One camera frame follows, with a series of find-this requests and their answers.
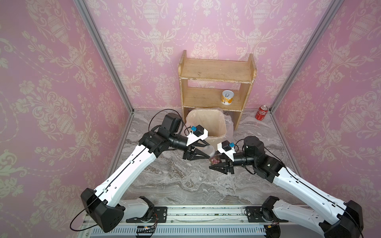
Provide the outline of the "clear jar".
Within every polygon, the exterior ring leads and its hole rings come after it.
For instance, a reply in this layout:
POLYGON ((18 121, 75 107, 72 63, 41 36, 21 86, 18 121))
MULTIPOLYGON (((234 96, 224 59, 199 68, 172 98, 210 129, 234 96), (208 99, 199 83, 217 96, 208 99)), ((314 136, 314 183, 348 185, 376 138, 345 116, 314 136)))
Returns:
POLYGON ((211 145, 206 146, 204 148, 204 153, 209 155, 209 161, 211 165, 216 165, 221 163, 221 159, 219 158, 213 146, 211 145))

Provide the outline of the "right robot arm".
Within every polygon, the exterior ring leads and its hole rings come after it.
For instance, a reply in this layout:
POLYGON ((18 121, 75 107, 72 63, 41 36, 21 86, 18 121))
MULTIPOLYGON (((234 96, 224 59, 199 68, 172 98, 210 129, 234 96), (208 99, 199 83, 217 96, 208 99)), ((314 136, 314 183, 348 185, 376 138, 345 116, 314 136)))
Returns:
POLYGON ((324 238, 363 237, 363 212, 357 202, 347 202, 322 191, 307 182, 282 161, 266 154, 265 146, 256 136, 243 140, 241 152, 229 141, 218 144, 221 163, 209 168, 224 174, 235 167, 252 166, 256 175, 283 188, 309 206, 308 209, 269 196, 262 204, 262 214, 268 221, 286 220, 310 229, 324 238))

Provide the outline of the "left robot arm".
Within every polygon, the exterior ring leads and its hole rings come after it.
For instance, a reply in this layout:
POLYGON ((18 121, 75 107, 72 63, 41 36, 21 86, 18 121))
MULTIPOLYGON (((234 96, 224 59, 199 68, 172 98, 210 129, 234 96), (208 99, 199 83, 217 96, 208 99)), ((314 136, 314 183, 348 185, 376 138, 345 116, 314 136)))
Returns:
POLYGON ((203 126, 187 128, 187 136, 182 129, 185 122, 179 113, 172 110, 161 124, 149 128, 131 155, 95 189, 87 188, 81 194, 84 212, 89 215, 103 232, 116 228, 121 221, 140 219, 144 222, 157 222, 154 204, 144 196, 124 203, 121 199, 130 185, 163 152, 180 150, 184 160, 209 159, 200 150, 208 146, 208 130, 203 126))

